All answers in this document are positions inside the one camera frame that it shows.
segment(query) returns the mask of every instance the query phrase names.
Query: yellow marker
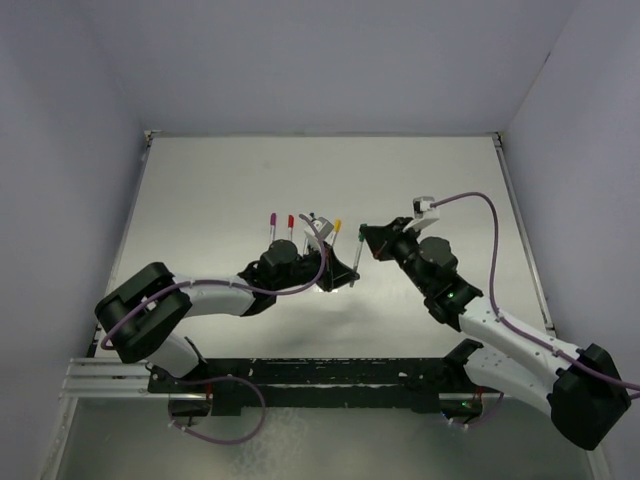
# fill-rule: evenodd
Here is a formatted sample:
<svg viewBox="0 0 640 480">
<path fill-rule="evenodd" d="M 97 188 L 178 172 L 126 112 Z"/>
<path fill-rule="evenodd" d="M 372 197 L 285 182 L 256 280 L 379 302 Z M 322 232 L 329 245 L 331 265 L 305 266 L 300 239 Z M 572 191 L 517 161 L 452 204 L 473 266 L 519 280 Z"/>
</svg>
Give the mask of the yellow marker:
<svg viewBox="0 0 640 480">
<path fill-rule="evenodd" d="M 342 228 L 342 220 L 336 219 L 336 223 L 333 226 L 333 238 L 331 239 L 331 248 L 336 244 L 336 238 L 338 238 L 338 232 Z"/>
</svg>

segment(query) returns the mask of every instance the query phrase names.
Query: metal frame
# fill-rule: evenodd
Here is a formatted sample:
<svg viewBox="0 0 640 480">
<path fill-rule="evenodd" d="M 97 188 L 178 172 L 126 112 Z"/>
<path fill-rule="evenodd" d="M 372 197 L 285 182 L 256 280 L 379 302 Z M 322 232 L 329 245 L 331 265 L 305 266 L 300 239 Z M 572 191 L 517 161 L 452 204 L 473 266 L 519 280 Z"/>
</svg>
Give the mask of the metal frame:
<svg viewBox="0 0 640 480">
<path fill-rule="evenodd" d="M 135 195 L 133 197 L 131 208 L 128 213 L 120 247 L 118 248 L 118 252 L 116 254 L 116 257 L 114 258 L 113 267 L 109 276 L 107 292 L 113 288 L 113 282 L 115 280 L 115 272 L 117 271 L 118 265 L 120 264 L 120 259 L 122 256 L 126 235 L 129 230 L 129 226 L 131 224 L 133 211 L 136 205 L 136 201 L 137 201 L 142 180 L 144 177 L 144 172 L 147 165 L 147 158 L 151 150 L 153 138 L 157 136 L 157 134 L 161 134 L 162 136 L 172 136 L 168 133 L 158 132 L 158 131 L 150 131 L 149 134 L 147 135 L 147 138 L 148 138 L 147 148 L 141 158 L 141 162 L 144 164 L 144 166 L 142 167 L 139 174 Z M 331 136 L 331 135 L 327 135 L 327 134 L 310 135 L 307 133 L 303 133 L 301 135 L 287 134 L 287 135 L 281 135 L 281 136 L 313 137 L 313 136 Z M 362 135 L 361 134 L 358 136 L 381 136 L 381 135 Z M 502 138 L 499 133 L 489 134 L 488 136 L 491 136 L 494 140 L 494 146 L 495 146 L 496 154 L 498 156 L 498 161 L 500 163 L 500 167 L 502 170 L 502 176 L 504 178 L 504 181 L 507 187 L 512 210 L 516 218 L 516 224 L 518 226 L 518 231 L 520 232 L 520 237 L 525 249 L 525 255 L 527 258 L 527 262 L 529 264 L 529 269 L 534 280 L 536 295 L 538 297 L 540 309 L 543 314 L 545 327 L 547 328 L 549 333 L 553 334 L 553 332 L 555 331 L 555 327 L 551 320 L 551 315 L 549 313 L 547 302 L 544 297 L 544 292 L 542 290 L 542 285 L 540 282 L 540 277 L 538 274 L 536 262 L 533 258 L 533 252 L 531 250 L 529 238 L 526 233 L 526 229 L 522 220 L 522 215 L 520 213 L 518 202 L 513 189 L 511 177 L 509 175 L 509 170 L 506 165 L 504 152 L 503 152 Z M 93 351 L 95 351 L 95 346 L 97 346 L 97 342 L 99 338 L 99 331 L 100 331 L 100 328 L 98 326 L 96 328 L 93 343 L 89 348 L 89 356 L 92 356 L 92 349 Z M 168 394 L 149 394 L 147 390 L 148 379 L 149 379 L 149 372 L 146 370 L 143 363 L 137 363 L 133 365 L 124 365 L 117 358 L 72 359 L 69 365 L 69 368 L 67 370 L 67 376 L 62 387 L 62 392 L 60 394 L 60 405 L 59 405 L 58 415 L 54 423 L 53 435 L 49 444 L 49 448 L 47 450 L 47 456 L 45 458 L 44 465 L 42 467 L 42 470 L 38 478 L 40 480 L 55 480 L 58 478 L 60 463 L 62 461 L 62 456 L 63 456 L 64 449 L 66 447 L 66 443 L 68 439 L 68 433 L 73 423 L 73 419 L 76 413 L 76 408 L 77 408 L 79 399 L 81 398 L 158 399 L 163 397 L 167 399 L 169 398 Z M 466 398 L 467 396 L 468 394 L 440 394 L 440 399 L 453 400 L 453 399 Z M 172 399 L 204 398 L 203 395 L 191 394 L 191 393 L 171 394 L 170 397 Z M 589 464 L 592 470 L 593 478 L 595 480 L 611 480 L 612 477 L 610 474 L 610 470 L 607 464 L 606 457 L 604 455 L 604 451 L 601 446 L 598 447 L 593 452 L 587 452 L 587 457 L 589 459 Z"/>
</svg>

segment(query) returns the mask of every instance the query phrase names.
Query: green marker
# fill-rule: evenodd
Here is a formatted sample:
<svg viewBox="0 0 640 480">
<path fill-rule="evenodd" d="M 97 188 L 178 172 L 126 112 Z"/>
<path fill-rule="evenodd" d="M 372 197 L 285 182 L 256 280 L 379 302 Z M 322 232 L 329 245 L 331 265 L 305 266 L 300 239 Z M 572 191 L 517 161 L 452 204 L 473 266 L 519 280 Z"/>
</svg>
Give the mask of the green marker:
<svg viewBox="0 0 640 480">
<path fill-rule="evenodd" d="M 366 223 L 361 223 L 360 224 L 360 228 L 362 227 L 366 227 L 367 224 Z M 358 249 L 356 250 L 356 259 L 353 261 L 353 272 L 357 272 L 358 271 L 358 265 L 360 265 L 360 256 L 362 255 L 362 247 L 364 245 L 364 235 L 362 234 L 362 232 L 360 231 L 360 229 L 358 229 Z M 355 283 L 355 281 L 352 281 L 349 284 L 349 287 L 353 288 L 353 284 Z"/>
</svg>

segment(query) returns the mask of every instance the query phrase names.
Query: wall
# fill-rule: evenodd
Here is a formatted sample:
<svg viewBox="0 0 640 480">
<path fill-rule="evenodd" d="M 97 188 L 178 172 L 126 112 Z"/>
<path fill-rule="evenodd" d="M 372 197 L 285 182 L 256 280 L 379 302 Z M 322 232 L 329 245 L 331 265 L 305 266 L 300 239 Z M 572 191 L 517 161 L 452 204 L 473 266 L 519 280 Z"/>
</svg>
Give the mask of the wall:
<svg viewBox="0 0 640 480">
<path fill-rule="evenodd" d="M 640 381 L 640 3 L 585 0 L 505 135 L 506 157 L 560 335 L 597 342 Z M 640 411 L 605 447 L 635 479 Z"/>
<path fill-rule="evenodd" d="M 66 2 L 0 2 L 0 465 L 34 478 L 139 170 L 136 117 Z"/>
<path fill-rule="evenodd" d="M 75 0 L 145 128 L 503 129 L 577 0 Z"/>
</svg>

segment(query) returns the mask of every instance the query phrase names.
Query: purple marker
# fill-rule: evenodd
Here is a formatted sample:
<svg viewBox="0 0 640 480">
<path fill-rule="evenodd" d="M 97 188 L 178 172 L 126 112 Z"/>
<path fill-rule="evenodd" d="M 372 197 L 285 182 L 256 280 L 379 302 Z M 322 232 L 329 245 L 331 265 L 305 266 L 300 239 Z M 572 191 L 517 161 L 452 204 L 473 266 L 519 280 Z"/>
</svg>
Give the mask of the purple marker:
<svg viewBox="0 0 640 480">
<path fill-rule="evenodd" d="M 271 245 L 273 242 L 276 241 L 276 221 L 277 221 L 277 216 L 275 213 L 272 213 L 271 220 L 269 221 L 269 225 L 271 225 L 271 231 L 270 231 L 271 241 L 269 242 L 269 245 Z"/>
</svg>

